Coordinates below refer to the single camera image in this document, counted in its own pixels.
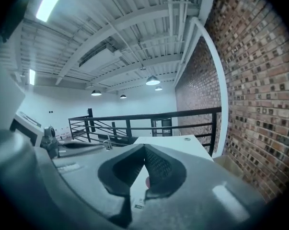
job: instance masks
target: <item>handrail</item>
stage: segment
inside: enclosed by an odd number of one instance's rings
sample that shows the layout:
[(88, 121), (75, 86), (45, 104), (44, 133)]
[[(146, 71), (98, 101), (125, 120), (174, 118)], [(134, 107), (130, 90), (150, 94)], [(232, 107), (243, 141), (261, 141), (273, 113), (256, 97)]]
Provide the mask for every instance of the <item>handrail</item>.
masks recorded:
[[(110, 126), (110, 125), (108, 125), (108, 124), (105, 124), (105, 123), (103, 123), (103, 122), (101, 122), (101, 121), (97, 121), (97, 122), (100, 122), (100, 123), (102, 123), (103, 125), (106, 125), (106, 126), (108, 126), (108, 127), (111, 127), (111, 128), (113, 128), (112, 126)], [(126, 132), (124, 132), (124, 131), (121, 131), (121, 130), (117, 130), (117, 132), (121, 132), (123, 135), (125, 135), (126, 136)]]
[[(221, 112), (221, 107), (214, 107), (214, 108), (207, 108), (207, 109), (197, 109), (197, 110), (188, 110), (188, 111), (179, 111), (179, 112), (170, 112), (170, 113), (159, 113), (159, 114), (143, 114), (143, 115), (127, 115), (127, 116), (111, 116), (111, 117), (93, 117), (92, 109), (88, 109), (89, 116), (86, 117), (74, 117), (69, 118), (69, 126), (72, 133), (72, 138), (75, 137), (83, 137), (87, 138), (89, 142), (91, 140), (96, 140), (102, 142), (101, 140), (94, 139), (90, 137), (90, 134), (95, 134), (95, 129), (103, 130), (108, 135), (108, 139), (110, 137), (114, 138), (115, 142), (112, 141), (112, 144), (122, 145), (122, 143), (118, 142), (118, 138), (126, 138), (126, 140), (122, 140), (124, 143), (132, 144), (137, 137), (132, 135), (133, 130), (151, 130), (154, 134), (154, 130), (162, 130), (162, 133), (168, 133), (168, 131), (164, 132), (164, 130), (173, 130), (173, 129), (182, 129), (182, 128), (192, 128), (192, 127), (202, 127), (202, 126), (211, 126), (210, 131), (205, 134), (195, 135), (196, 138), (203, 138), (203, 137), (210, 137), (210, 142), (202, 144), (203, 147), (209, 146), (209, 155), (212, 156), (214, 146), (215, 146), (215, 139), (216, 139), (216, 129), (217, 129), (217, 113)], [(153, 127), (152, 120), (163, 120), (163, 119), (171, 119), (173, 117), (184, 117), (184, 116), (196, 116), (196, 115), (205, 115), (210, 114), (212, 116), (212, 120), (207, 123), (201, 124), (190, 124), (190, 125), (177, 125), (172, 126), (170, 122), (170, 126), (162, 126), (162, 127)], [(131, 127), (130, 121), (131, 120), (141, 120), (141, 119), (150, 119), (152, 127)], [(126, 122), (126, 127), (116, 127), (114, 120), (124, 120)], [(101, 121), (112, 121), (112, 126), (105, 124)], [(75, 134), (72, 130), (77, 130), (78, 127), (85, 127), (85, 132), (87, 137), (83, 136), (84, 133)]]
[(69, 118), (70, 121), (114, 121), (114, 120), (138, 120), (138, 119), (151, 119), (151, 118), (170, 118), (170, 117), (183, 117), (183, 116), (194, 116), (211, 113), (220, 113), (221, 107), (213, 107), (207, 109), (197, 109), (170, 113), (156, 113), (156, 114), (139, 114), (139, 115), (127, 115), (127, 116), (111, 116), (111, 117), (73, 117)]

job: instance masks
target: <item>doorway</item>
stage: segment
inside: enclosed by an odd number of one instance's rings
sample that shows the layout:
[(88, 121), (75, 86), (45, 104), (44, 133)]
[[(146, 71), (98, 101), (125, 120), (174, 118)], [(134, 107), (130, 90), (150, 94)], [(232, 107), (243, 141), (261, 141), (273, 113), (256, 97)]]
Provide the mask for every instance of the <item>doorway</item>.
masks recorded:
[[(172, 119), (171, 118), (155, 118), (151, 119), (152, 127), (171, 127)], [(172, 129), (152, 129), (153, 137), (166, 137), (173, 136)]]

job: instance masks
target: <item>metal railing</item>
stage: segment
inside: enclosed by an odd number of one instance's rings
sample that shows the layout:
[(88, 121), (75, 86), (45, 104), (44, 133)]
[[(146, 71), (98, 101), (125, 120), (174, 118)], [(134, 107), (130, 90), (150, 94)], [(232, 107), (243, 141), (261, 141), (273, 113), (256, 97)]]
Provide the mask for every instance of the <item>metal railing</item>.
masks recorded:
[[(202, 144), (202, 146), (209, 146), (209, 154), (212, 156), (214, 150), (214, 144), (216, 139), (216, 129), (217, 129), (217, 113), (221, 112), (221, 107), (207, 108), (207, 109), (196, 109), (180, 112), (171, 113), (160, 113), (160, 114), (144, 114), (144, 115), (127, 115), (127, 116), (110, 116), (110, 117), (93, 117), (92, 110), (88, 109), (88, 116), (73, 117), (69, 118), (69, 126), (73, 139), (78, 139), (77, 137), (82, 137), (87, 139), (89, 142), (91, 140), (103, 142), (102, 140), (90, 137), (90, 134), (101, 135), (96, 133), (96, 130), (102, 130), (107, 133), (107, 136), (113, 138), (112, 145), (129, 145), (132, 144), (137, 137), (132, 136), (133, 130), (173, 130), (173, 129), (183, 129), (192, 127), (203, 127), (211, 126), (211, 132), (195, 135), (196, 138), (200, 137), (211, 137), (209, 143)], [(211, 122), (201, 123), (201, 124), (190, 124), (190, 125), (180, 125), (180, 126), (167, 126), (167, 127), (131, 127), (131, 120), (141, 120), (141, 119), (167, 119), (173, 117), (185, 117), (185, 116), (196, 116), (212, 114)], [(126, 127), (116, 127), (114, 121), (125, 120)], [(112, 121), (112, 126), (105, 124), (102, 121)]]

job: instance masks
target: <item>label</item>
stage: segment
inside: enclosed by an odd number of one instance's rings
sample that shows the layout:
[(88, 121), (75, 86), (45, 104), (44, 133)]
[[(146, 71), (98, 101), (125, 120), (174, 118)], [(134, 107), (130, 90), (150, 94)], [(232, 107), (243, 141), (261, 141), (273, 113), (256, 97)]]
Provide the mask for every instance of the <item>label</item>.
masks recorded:
[(20, 115), (21, 115), (24, 119), (26, 119), (29, 123), (32, 123), (33, 125), (36, 125), (36, 126), (38, 126), (39, 128), (41, 128), (42, 125), (41, 125), (40, 123), (36, 122), (35, 120), (33, 120), (32, 118), (30, 118), (29, 116), (27, 116), (25, 113), (20, 112)]
[(144, 206), (141, 206), (141, 205), (135, 205), (135, 208), (137, 208), (137, 209), (143, 209)]

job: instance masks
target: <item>brick wall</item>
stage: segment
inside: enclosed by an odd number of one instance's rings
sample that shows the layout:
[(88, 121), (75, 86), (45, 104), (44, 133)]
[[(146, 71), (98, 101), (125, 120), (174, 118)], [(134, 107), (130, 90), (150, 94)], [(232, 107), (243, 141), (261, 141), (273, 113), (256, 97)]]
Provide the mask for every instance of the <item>brick wall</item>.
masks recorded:
[[(229, 94), (225, 152), (269, 201), (289, 182), (289, 33), (266, 0), (215, 0), (205, 27), (220, 55)], [(176, 86), (176, 98), (178, 111), (220, 106), (203, 38)], [(179, 119), (180, 125), (187, 122)]]

